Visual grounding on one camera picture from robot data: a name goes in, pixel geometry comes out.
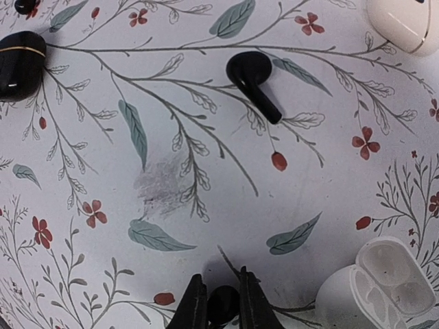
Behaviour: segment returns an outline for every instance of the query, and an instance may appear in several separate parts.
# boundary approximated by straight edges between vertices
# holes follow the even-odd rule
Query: gold trim
[[[33,51],[34,53],[37,53],[38,55],[46,58],[46,55],[43,54],[41,51],[36,50],[34,48],[30,48],[30,47],[22,47],[22,46],[17,46],[17,47],[9,47],[9,48],[4,48],[4,49],[0,49],[0,53],[4,52],[4,51],[9,51],[9,50],[29,50],[29,51]]]
[[[420,44],[419,44],[414,50],[412,50],[412,51],[409,52],[409,53],[416,53],[416,52],[419,50],[419,48],[421,48],[421,47],[424,45],[424,43],[425,43],[425,39],[426,39],[426,37],[428,36],[428,33],[429,33],[429,31],[430,31],[430,24],[431,24],[431,0],[428,1],[428,23],[427,23],[427,31],[425,31],[425,35],[424,35],[423,39],[421,40]]]

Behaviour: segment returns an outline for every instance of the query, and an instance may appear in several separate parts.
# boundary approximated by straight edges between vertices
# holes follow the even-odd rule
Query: small red flower
[[[95,9],[93,9],[93,11],[91,12],[91,18],[96,19],[97,15],[99,15],[100,11],[101,11],[101,8],[99,8],[99,7],[96,7]]]
[[[352,146],[361,147],[361,151],[359,152],[359,155],[364,160],[369,160],[370,157],[369,150],[373,153],[377,153],[381,147],[377,142],[369,142],[370,137],[372,137],[372,128],[363,127],[361,131],[363,132],[364,139],[358,136],[354,136],[352,138]]]
[[[26,16],[26,21],[27,21],[28,19],[32,19],[32,18],[34,18],[34,17],[38,14],[38,7],[39,7],[40,3],[41,3],[40,0],[38,0],[38,1],[36,2],[36,5],[35,5],[34,9],[33,9],[29,14],[27,14],[27,16]]]
[[[357,230],[363,230],[367,228],[370,223],[372,223],[372,219],[369,216],[365,216],[359,219],[355,225],[357,226]]]
[[[158,293],[154,296],[154,303],[160,306],[168,306],[175,301],[174,295],[171,293]]]
[[[35,233],[35,242],[39,245],[43,245],[44,248],[50,249],[50,243],[53,239],[52,233],[47,229],[47,222],[45,219],[38,219],[34,216],[32,218],[32,226],[34,227]]]
[[[439,215],[439,192],[430,197],[430,202],[431,204],[428,207],[428,210],[433,213],[434,217],[437,217]]]
[[[283,154],[279,152],[274,152],[272,154],[272,162],[274,167],[279,171],[284,171],[287,168],[287,159],[283,156]]]
[[[302,27],[302,32],[305,33],[307,36],[310,36],[313,31],[316,33],[324,32],[323,26],[314,24],[314,22],[318,20],[318,16],[316,14],[313,14],[312,12],[308,13],[308,19],[302,16],[296,16],[294,20],[297,24],[304,25]]]
[[[146,24],[146,22],[148,22],[148,20],[146,18],[144,18],[143,16],[145,16],[147,12],[148,11],[145,8],[141,9],[139,14],[137,14],[136,12],[132,12],[129,15],[129,18],[131,19],[130,26],[134,27],[137,25],[137,23]]]
[[[40,128],[41,128],[42,130],[44,130],[44,129],[46,129],[46,127],[47,127],[46,119],[44,119],[43,117],[41,117],[41,118],[40,118]]]
[[[87,225],[91,228],[96,227],[96,218],[103,224],[107,223],[107,216],[102,211],[98,211],[101,206],[102,204],[99,200],[93,200],[91,206],[87,202],[82,204],[82,209],[86,214],[90,215],[90,217],[87,219]]]
[[[430,116],[436,117],[436,121],[439,122],[438,101],[436,101],[436,99],[432,99],[431,104],[432,104],[433,108],[430,108]]]

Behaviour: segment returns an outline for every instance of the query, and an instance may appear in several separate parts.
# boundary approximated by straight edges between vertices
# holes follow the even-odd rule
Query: red berry
[[[279,171],[284,171],[287,168],[287,159],[283,156],[283,154],[280,154],[279,152],[274,152],[272,154],[272,162],[274,167]]]
[[[46,119],[44,119],[43,117],[40,118],[40,127],[42,130],[46,129],[47,127]]]
[[[95,19],[97,17],[97,15],[99,15],[99,12],[101,11],[101,8],[96,7],[95,9],[93,9],[93,11],[91,12],[91,18]]]
[[[363,230],[364,228],[367,228],[370,223],[372,223],[372,219],[369,216],[362,217],[357,223],[357,230]]]
[[[158,293],[154,296],[154,302],[160,306],[168,306],[175,301],[176,300],[174,299],[174,295],[172,295],[172,293]]]

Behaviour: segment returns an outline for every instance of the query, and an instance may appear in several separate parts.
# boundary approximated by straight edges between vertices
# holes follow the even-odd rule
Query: black earbud case
[[[0,101],[22,101],[41,83],[46,42],[34,32],[19,32],[0,41]]]

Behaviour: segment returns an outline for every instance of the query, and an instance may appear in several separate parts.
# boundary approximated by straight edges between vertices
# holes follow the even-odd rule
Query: floral tablecloth
[[[2,0],[0,37],[38,32],[48,59],[38,92],[0,107],[0,315],[164,328],[193,274],[237,287],[246,265],[285,327],[320,328],[320,285],[378,235],[439,291],[439,57],[397,50],[364,8],[42,0],[17,16]],[[226,76],[248,50],[273,63],[276,126]]]

